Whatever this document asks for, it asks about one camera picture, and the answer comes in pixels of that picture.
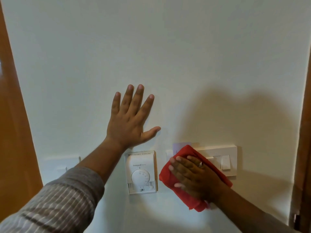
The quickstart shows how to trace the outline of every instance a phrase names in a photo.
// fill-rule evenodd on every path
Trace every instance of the white wall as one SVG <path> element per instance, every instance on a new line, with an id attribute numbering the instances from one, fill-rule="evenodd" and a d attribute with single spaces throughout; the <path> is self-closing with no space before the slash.
<path id="1" fill-rule="evenodd" d="M 38 158 L 86 156 L 131 83 L 155 103 L 158 172 L 173 142 L 236 144 L 234 190 L 286 222 L 310 47 L 311 0 L 2 0 Z M 88 232 L 237 232 L 162 183 L 129 197 L 124 161 Z"/>

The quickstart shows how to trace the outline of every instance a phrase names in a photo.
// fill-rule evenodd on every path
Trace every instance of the thermostat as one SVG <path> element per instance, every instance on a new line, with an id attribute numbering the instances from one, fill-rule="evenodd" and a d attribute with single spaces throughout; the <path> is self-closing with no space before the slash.
<path id="1" fill-rule="evenodd" d="M 154 150 L 125 155 L 126 181 L 129 194 L 156 192 Z"/>

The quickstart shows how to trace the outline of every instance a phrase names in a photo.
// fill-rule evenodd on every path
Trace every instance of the striped shirt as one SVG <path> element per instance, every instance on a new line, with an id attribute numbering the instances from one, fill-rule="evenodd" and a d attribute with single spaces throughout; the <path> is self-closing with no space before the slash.
<path id="1" fill-rule="evenodd" d="M 97 173 L 74 167 L 3 220 L 0 232 L 83 232 L 103 194 L 104 183 Z"/>

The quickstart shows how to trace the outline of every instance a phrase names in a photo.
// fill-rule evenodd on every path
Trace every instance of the hand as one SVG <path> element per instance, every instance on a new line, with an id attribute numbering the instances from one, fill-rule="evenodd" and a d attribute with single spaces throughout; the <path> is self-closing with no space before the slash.
<path id="1" fill-rule="evenodd" d="M 111 118 L 108 123 L 106 141 L 127 149 L 155 137 L 160 127 L 143 132 L 143 125 L 150 113 L 154 95 L 150 95 L 142 105 L 144 86 L 138 85 L 133 97 L 134 86 L 129 85 L 120 105 L 121 94 L 117 92 L 112 102 Z"/>
<path id="2" fill-rule="evenodd" d="M 200 160 L 193 156 L 187 156 L 187 159 L 180 156 L 169 160 L 171 165 L 169 170 L 180 181 L 175 187 L 183 189 L 191 196 L 215 203 L 223 192 L 228 189 L 215 172 L 208 166 L 198 167 Z"/>

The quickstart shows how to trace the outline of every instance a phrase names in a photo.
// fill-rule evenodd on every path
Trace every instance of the red microfiber cloth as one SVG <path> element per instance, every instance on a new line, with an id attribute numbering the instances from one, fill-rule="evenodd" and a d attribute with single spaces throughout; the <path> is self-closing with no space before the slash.
<path id="1" fill-rule="evenodd" d="M 175 156 L 181 156 L 183 158 L 187 158 L 187 156 L 194 156 L 200 161 L 202 161 L 205 165 L 207 165 L 210 169 L 212 169 L 219 178 L 229 187 L 232 187 L 232 182 L 229 181 L 229 179 L 216 168 L 210 161 L 208 161 L 206 158 L 204 158 L 203 155 L 201 155 L 199 152 L 197 152 L 195 149 L 193 149 L 190 145 L 184 146 Z M 168 162 L 161 170 L 161 173 L 159 175 L 159 180 L 162 181 L 168 188 L 173 190 L 175 194 L 186 204 L 189 209 L 195 209 L 198 212 L 203 211 L 206 208 L 209 208 L 208 203 L 206 203 L 203 200 L 198 200 L 185 191 L 183 191 L 181 188 L 174 187 L 175 183 L 179 183 L 178 179 L 171 173 L 169 170 L 169 165 L 171 163 Z"/>

